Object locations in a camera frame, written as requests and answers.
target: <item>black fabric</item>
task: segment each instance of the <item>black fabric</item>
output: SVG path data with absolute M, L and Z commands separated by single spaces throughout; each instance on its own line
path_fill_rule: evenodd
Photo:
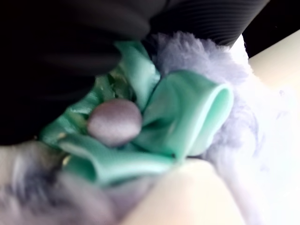
M 0 145 L 26 141 L 120 61 L 116 40 L 188 31 L 233 43 L 266 0 L 6 1 Z

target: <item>mint green ribbon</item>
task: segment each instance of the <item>mint green ribbon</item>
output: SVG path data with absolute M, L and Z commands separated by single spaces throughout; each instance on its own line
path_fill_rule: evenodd
M 160 74 L 139 42 L 116 46 L 122 61 L 96 78 L 93 90 L 41 132 L 39 139 L 70 154 L 64 167 L 106 186 L 143 175 L 160 174 L 188 156 L 203 153 L 227 119 L 233 93 L 190 72 Z M 86 123 L 99 104 L 113 99 L 135 101 L 143 115 L 140 134 L 122 148 L 108 148 L 87 135 Z

